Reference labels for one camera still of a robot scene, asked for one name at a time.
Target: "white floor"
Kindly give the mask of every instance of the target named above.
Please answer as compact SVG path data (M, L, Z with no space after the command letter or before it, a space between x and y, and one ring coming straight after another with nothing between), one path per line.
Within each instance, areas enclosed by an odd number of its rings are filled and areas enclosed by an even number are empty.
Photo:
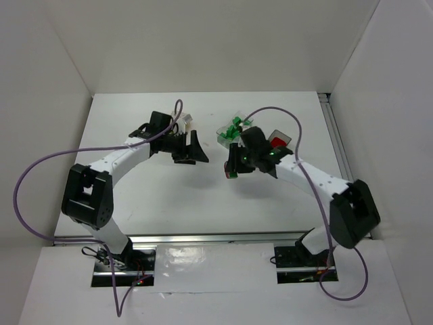
M80 247L41 252L20 325L46 324L323 324L409 325L386 250L380 240L358 245L369 286L356 301L326 297L318 283L277 284L272 244L159 246L155 286L136 288L118 319L111 288L91 288L94 259ZM325 287L349 297L364 273L354 251L335 252L339 282ZM119 288L122 296L126 288Z
M175 165L160 153L136 167L114 189L114 214L126 234L203 234L227 232L303 231L321 225L319 209L307 194L288 183L255 172L226 179L223 164L228 150L217 143L216 130L241 110L280 106L302 123L301 158L340 176L336 155L315 92L255 93L130 93L97 94L89 114L81 148L113 146L148 122L153 110L171 113L176 99L193 117L193 129L208 155L208 164ZM282 112L254 117L266 135L274 129L288 134L294 148L298 128ZM89 164L107 153L77 156ZM61 215L56 236L82 236L80 225Z

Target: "red object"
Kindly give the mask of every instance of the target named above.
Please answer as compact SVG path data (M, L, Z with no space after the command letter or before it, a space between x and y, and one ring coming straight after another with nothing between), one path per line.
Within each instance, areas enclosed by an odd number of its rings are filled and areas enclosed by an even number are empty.
M229 179L230 178L230 173L225 171L225 167L227 166L227 161L224 162L224 173L225 173L225 178Z
M272 148L276 148L278 146L286 147L287 143L285 143L283 140L281 140L279 137L274 137L271 141Z

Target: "green object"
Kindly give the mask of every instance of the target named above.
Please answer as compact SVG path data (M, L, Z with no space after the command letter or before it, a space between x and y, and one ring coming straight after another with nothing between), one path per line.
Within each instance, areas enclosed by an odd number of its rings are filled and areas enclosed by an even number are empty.
M235 125L236 127L239 126L239 124L241 122L242 122L242 119L238 116L233 119L233 125Z
M227 137L233 137L233 133L235 133L235 126L230 125L230 127L227 129Z

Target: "wire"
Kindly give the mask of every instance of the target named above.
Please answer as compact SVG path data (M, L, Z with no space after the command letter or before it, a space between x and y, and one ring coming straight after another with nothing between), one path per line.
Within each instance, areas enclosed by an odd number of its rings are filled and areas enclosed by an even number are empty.
M42 157L38 160L36 160L35 162L33 162L29 167L27 167L27 169L21 174L21 176L18 178L18 181L16 182L15 188L14 188L14 195L13 195L13 203L14 203L14 211L16 214L16 217L18 218L18 221L23 225L24 228L26 228L26 230L28 232L30 232L31 234L35 235L36 237L39 237L41 239L50 241L50 242L81 242L81 243L96 243L96 244L100 244L102 245L105 250L107 251L108 254L108 259L110 260L110 265L111 267L111 279L112 279L112 287L113 287L113 295L114 295L114 303L116 305L116 313L117 316L120 317L122 315L122 310L123 310L123 303L124 300L126 299L127 295L130 293L130 291L132 290L132 288L134 286L137 285L138 282L133 282L133 284L131 285L131 287L128 289L128 291L125 293L123 299L122 299L122 303L119 306L119 302L118 302L118 297L117 297L117 288L116 288L116 274L115 274L115 270L114 270L114 259L113 259L113 255L110 251L110 249L108 248L108 246L102 242L101 240L97 240L97 239L72 239L72 238L65 238L65 239L59 239L53 236L46 236L44 234L41 234L39 232L37 232L36 230L34 230L33 228L31 228L27 222L24 220L23 216L21 215L20 209L18 207L18 191L20 189L20 186L22 184L22 182L24 181L24 178L27 176L28 173L30 173L30 171L32 169L34 169L37 165L39 165L40 163L54 158L54 157L58 157L58 156L63 156L65 154L74 154L77 152L89 152L89 151L108 151L108 150L121 150L121 149L127 149L127 148L134 148L137 146L141 146L143 144L147 144L155 139L158 139L160 136L164 135L165 133L167 133L168 131L170 131L173 126L176 124L177 120L179 119L179 117L182 114L182 109L183 109L183 102L182 100L177 100L176 104L175 104L175 111L177 111L177 106L179 105L179 113L178 115L176 115L176 117L173 119L173 122L166 127L164 130L162 130L161 132L159 132L158 134L154 135L153 137L150 137L149 139L145 139L142 142L137 142L136 144L132 144L130 146L112 146L112 147L94 147L94 148L79 148L79 149L71 149L71 150L64 150L64 151L60 151L60 152L55 152L53 154L49 154L45 157Z
M145 274L144 274L144 266L143 266L143 264L142 264L142 262L140 261L140 260L138 260L138 259L135 259L134 260L135 261L135 263L137 264L137 266L138 266L138 269L137 269L137 279L138 279L138 277L140 276L140 271L141 271L141 275L142 276L144 276Z
M173 127L173 134L176 135L178 134L178 132L179 132L179 124L176 123L175 126Z
M85 249L87 249L87 250L89 250L89 251L91 251L91 252L94 252L95 254L92 255L92 254L86 253ZM93 248L88 247L88 246L84 246L84 247L81 249L81 253L82 253L83 255L86 255L86 256L90 256L90 257L95 257L95 258L97 258L97 251L95 251Z
M140 264L138 264L138 261L136 259L134 260L134 262L135 262L135 264L137 264L137 276L135 277L135 279L138 280L140 277L141 266L140 266Z
M298 125L299 137L298 137L298 141L296 142L296 146L295 146L295 159L296 159L296 163L298 164L300 170L302 171L302 173L304 174L306 180L308 181L308 183L309 183L309 185L311 187L311 190L313 191L314 197L315 197L315 199L317 201L317 205L319 205L319 210L320 210L320 213L321 213L321 216L322 216L323 224L325 225L327 242L328 242L328 246L329 246L329 253L328 253L328 258L327 258L326 265L327 265L328 268L330 268L332 266L332 253L334 251L334 248L332 246L332 236L331 236L331 231L329 229L329 224L327 222L325 208L323 207L323 203L322 203L322 201L320 199L320 196L319 196L319 193L317 192L317 189L316 189L316 187L315 187L315 185L313 183L313 180L311 179L310 175L307 173L307 171L305 170L305 168L302 166L302 161L299 159L299 146L300 146L300 140L302 139L302 125L300 124L299 119L293 113L289 112L288 110L285 110L284 108L275 107L275 106L267 106L267 107L259 108L258 110L255 110L254 112L252 112L251 114L249 114L244 119L244 121L247 121L248 119L251 118L251 116L253 116L253 115L255 115L258 112L261 112L263 110L279 110L280 112L284 112L286 114L289 114L295 120L296 124ZM363 285L362 289L356 295L354 295L352 297L349 297L349 298L340 298L340 297L336 297L336 296L330 294L329 292L327 292L325 290L325 288L323 287L322 280L323 280L324 276L329 273L329 271L326 272L326 273L324 273L324 274L322 274L321 277L320 277L320 279L319 279L320 287L323 290L323 292L327 296L329 296L329 297L331 297L331 298L333 298L335 300L338 300L338 301L352 301L352 300L355 300L355 299L359 298L365 292L365 289L367 288L367 285L368 285L368 269L367 269L367 264L365 263L365 260L364 260L364 258L362 256L361 252L356 247L354 249L357 252L359 258L361 259L361 262L362 262L363 267L364 267L364 272L365 272L364 285Z

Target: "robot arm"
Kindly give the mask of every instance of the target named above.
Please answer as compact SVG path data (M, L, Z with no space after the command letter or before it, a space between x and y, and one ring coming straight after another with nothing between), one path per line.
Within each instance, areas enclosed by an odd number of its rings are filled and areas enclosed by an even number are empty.
M229 178L238 173L251 173L259 169L276 179L288 181L302 191L313 191L299 163L306 169L327 211L333 243L354 248L380 222L373 197L366 183L350 183L319 170L307 162L296 161L293 152L285 146L273 147L258 127L241 133L244 146L232 143L225 172ZM301 255L318 255L329 248L325 226L313 229L297 243Z
M129 135L123 145L125 148L113 151L88 166L76 164L69 171L62 201L63 214L80 223L94 238L105 242L115 260L126 265L134 252L131 240L112 218L113 188L117 182L159 151L171 153L175 163L194 165L196 161L209 162L196 131L191 131L189 145L186 144L186 133L166 133L150 143L137 146L167 128L171 119L171 115L153 112L149 123Z

